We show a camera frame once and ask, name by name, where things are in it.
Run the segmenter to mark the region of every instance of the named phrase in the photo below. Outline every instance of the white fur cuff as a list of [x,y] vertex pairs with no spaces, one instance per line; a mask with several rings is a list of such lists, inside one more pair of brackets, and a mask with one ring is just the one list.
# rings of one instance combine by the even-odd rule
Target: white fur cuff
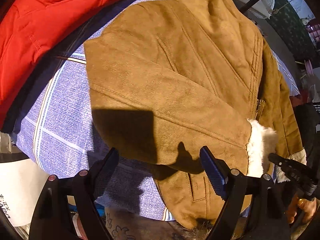
[[[297,162],[300,162],[304,165],[307,164],[307,154],[306,154],[306,151],[304,149],[302,149],[301,151],[299,152],[296,152],[294,154],[291,154],[289,157],[288,157],[289,160],[295,160]],[[277,173],[277,181],[279,183],[281,182],[285,182],[285,181],[289,181],[289,179],[285,176],[284,172],[281,171],[280,167],[276,167],[276,173]]]
[[251,124],[251,135],[247,145],[247,176],[260,178],[268,171],[268,155],[276,151],[278,136],[272,128],[260,125],[257,120],[248,121]]

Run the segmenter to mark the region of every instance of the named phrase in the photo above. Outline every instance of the jacket cuff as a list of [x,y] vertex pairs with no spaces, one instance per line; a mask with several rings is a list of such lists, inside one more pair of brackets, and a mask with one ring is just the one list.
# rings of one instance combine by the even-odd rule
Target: jacket cuff
[[[302,149],[299,152],[296,152],[294,154],[291,154],[287,159],[289,160],[294,160],[297,162],[300,162],[304,165],[307,165],[307,154],[305,149]],[[284,174],[284,172],[281,170],[280,167],[276,166],[276,174],[277,174],[277,181],[279,183],[285,182],[285,181],[290,181]]]
[[251,135],[247,145],[247,176],[260,178],[269,169],[268,155],[276,151],[278,136],[272,128],[260,125],[257,120],[248,122],[251,125]]

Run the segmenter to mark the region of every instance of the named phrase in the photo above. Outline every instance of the bolt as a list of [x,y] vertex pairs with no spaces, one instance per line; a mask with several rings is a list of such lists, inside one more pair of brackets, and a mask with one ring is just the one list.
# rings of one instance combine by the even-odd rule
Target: bolt
[[240,174],[240,172],[237,169],[232,169],[231,174],[234,176],[238,176]]
[[81,177],[84,177],[84,176],[86,176],[87,174],[88,174],[88,171],[87,171],[87,170],[82,170],[82,171],[79,172],[79,175],[80,175]]
[[56,175],[50,175],[48,180],[49,181],[54,181],[56,178],[57,178]]
[[263,174],[263,178],[265,180],[271,180],[271,176],[269,174],[267,174],[267,173]]

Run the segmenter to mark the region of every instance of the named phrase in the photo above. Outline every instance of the red fabric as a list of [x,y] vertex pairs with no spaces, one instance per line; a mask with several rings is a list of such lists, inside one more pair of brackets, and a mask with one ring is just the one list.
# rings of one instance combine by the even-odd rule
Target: red fabric
[[15,0],[0,24],[0,128],[40,58],[119,0]]

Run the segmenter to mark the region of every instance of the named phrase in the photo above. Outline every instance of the red jacket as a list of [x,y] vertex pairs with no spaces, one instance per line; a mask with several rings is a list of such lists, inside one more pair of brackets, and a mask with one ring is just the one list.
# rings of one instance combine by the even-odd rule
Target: red jacket
[[102,7],[119,0],[15,0],[0,23],[0,130],[40,58]]

